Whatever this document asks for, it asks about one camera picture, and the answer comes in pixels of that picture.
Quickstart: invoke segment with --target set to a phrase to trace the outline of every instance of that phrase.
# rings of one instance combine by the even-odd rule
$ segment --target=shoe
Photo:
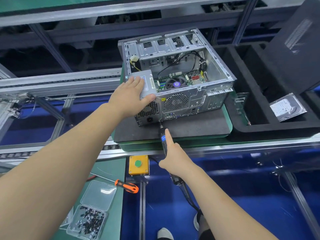
[[[170,240],[174,240],[174,237],[172,236],[171,232],[167,228],[161,228],[158,231],[157,238],[158,239],[167,238],[167,239],[170,239]]]
[[[199,231],[199,220],[201,215],[203,214],[202,214],[202,211],[200,210],[199,212],[197,212],[197,214],[195,214],[193,218],[193,225],[197,231]]]

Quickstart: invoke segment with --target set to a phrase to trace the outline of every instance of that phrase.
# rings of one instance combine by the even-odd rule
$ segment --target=open computer tower
[[[139,126],[220,109],[236,80],[198,29],[120,40],[124,74],[140,76],[140,99],[156,99],[135,118]]]

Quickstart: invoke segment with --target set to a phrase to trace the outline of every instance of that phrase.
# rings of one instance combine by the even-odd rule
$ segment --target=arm
[[[155,99],[131,77],[76,127],[0,178],[0,239],[49,239],[74,205],[114,128]]]
[[[217,240],[277,239],[191,161],[179,144],[173,142],[168,129],[165,136],[168,154],[159,166],[187,183]]]

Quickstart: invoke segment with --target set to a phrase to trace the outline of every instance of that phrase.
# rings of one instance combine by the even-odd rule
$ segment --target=hand
[[[174,143],[168,129],[165,130],[165,139],[167,141],[168,153],[166,158],[159,162],[159,166],[183,179],[196,165],[180,145]]]
[[[111,95],[108,104],[114,106],[122,118],[135,116],[149,103],[155,100],[154,94],[149,94],[140,100],[140,93],[144,86],[144,79],[139,76],[130,77],[126,83],[122,83]]]

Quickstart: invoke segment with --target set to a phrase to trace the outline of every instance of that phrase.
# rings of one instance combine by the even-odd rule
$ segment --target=metal computer chassis
[[[233,91],[236,78],[198,29],[120,40],[118,46],[124,60],[125,78],[140,76],[145,80],[140,98],[156,94],[155,101],[135,116],[139,126],[220,109],[228,93]],[[169,66],[169,57],[192,51],[205,59],[208,82],[158,92],[154,76]],[[130,58],[133,56],[138,57],[139,72],[132,71]],[[186,56],[162,74],[188,72],[194,63],[197,69],[200,66],[197,59],[197,56]]]

